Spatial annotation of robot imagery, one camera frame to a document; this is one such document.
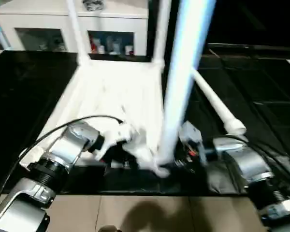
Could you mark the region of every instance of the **black tabletop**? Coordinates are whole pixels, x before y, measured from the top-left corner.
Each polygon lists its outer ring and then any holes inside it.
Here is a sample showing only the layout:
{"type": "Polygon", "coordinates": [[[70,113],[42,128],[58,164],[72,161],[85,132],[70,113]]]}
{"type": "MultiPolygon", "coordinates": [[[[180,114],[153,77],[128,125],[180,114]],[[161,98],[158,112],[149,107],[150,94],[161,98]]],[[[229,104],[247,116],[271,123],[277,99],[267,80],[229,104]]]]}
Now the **black tabletop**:
{"type": "MultiPolygon", "coordinates": [[[[20,151],[39,135],[76,66],[76,55],[69,53],[4,51],[0,55],[0,181],[20,151]]],[[[247,136],[290,153],[290,64],[287,61],[204,56],[199,71],[246,125],[247,136]]],[[[162,75],[163,91],[166,77],[167,70],[162,75]]],[[[193,87],[185,119],[199,128],[204,138],[225,133],[197,86],[193,87]]],[[[7,191],[25,174],[19,167],[7,191]]],[[[170,177],[160,179],[150,171],[76,167],[63,193],[211,195],[202,168],[198,174],[172,170],[170,177]]]]}

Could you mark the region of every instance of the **tiled floor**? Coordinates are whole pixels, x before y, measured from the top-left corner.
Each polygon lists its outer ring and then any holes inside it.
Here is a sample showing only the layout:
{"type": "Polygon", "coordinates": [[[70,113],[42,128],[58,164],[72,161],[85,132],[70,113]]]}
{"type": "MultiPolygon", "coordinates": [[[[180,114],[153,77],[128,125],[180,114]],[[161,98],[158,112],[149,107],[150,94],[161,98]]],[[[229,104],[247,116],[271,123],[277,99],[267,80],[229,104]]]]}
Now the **tiled floor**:
{"type": "Polygon", "coordinates": [[[247,198],[57,196],[48,232],[265,232],[247,198]]]}

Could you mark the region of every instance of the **white tube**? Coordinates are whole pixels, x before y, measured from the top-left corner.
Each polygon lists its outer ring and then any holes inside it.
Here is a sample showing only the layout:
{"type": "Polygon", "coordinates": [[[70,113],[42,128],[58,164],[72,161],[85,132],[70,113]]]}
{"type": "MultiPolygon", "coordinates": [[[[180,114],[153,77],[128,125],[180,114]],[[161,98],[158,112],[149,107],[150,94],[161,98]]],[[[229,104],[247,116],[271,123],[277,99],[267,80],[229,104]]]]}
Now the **white tube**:
{"type": "Polygon", "coordinates": [[[199,64],[215,0],[181,0],[176,22],[157,165],[174,159],[178,130],[191,92],[191,67],[199,64]]]}
{"type": "Polygon", "coordinates": [[[171,3],[172,0],[160,0],[159,3],[153,62],[161,64],[162,68],[164,67],[164,50],[169,26],[171,3]]]}
{"type": "Polygon", "coordinates": [[[85,45],[83,43],[82,33],[81,33],[81,29],[78,23],[78,17],[77,17],[77,13],[75,9],[74,0],[66,0],[66,3],[68,5],[69,18],[72,23],[72,29],[74,32],[74,37],[76,40],[76,46],[78,50],[78,56],[77,56],[78,64],[80,65],[90,60],[90,57],[87,54],[85,45]]]}
{"type": "Polygon", "coordinates": [[[194,68],[192,68],[191,72],[192,76],[194,77],[194,80],[196,81],[200,89],[203,91],[204,95],[207,97],[212,107],[219,115],[220,119],[222,120],[224,128],[226,129],[227,133],[233,135],[245,134],[246,127],[240,120],[234,117],[234,115],[231,113],[228,107],[213,91],[213,89],[204,80],[204,78],[200,75],[200,73],[196,71],[194,68]]]}

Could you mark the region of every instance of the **white cabinet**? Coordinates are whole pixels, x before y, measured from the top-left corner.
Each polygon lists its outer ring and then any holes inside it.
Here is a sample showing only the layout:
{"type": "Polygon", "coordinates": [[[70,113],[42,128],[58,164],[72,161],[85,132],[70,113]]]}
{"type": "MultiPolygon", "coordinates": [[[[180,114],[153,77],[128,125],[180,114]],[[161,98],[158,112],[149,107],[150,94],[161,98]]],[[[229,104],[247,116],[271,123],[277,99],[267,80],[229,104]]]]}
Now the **white cabinet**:
{"type": "MultiPolygon", "coordinates": [[[[88,53],[98,37],[106,53],[112,38],[121,52],[130,45],[146,55],[148,0],[105,0],[98,12],[88,12],[82,0],[75,6],[88,53]]],[[[13,0],[0,6],[0,26],[14,50],[77,52],[65,0],[13,0]]]]}

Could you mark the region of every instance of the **glass cabinet door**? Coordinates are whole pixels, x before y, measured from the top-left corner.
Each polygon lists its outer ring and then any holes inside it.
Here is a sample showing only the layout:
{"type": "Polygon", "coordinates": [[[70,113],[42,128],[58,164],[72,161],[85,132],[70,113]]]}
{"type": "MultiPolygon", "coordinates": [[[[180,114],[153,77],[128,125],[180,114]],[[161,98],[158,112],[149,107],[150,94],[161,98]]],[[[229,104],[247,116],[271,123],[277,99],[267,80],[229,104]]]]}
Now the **glass cabinet door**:
{"type": "Polygon", "coordinates": [[[27,51],[66,52],[60,29],[15,28],[27,51]]]}
{"type": "Polygon", "coordinates": [[[134,55],[133,32],[88,31],[93,54],[134,55]]]}

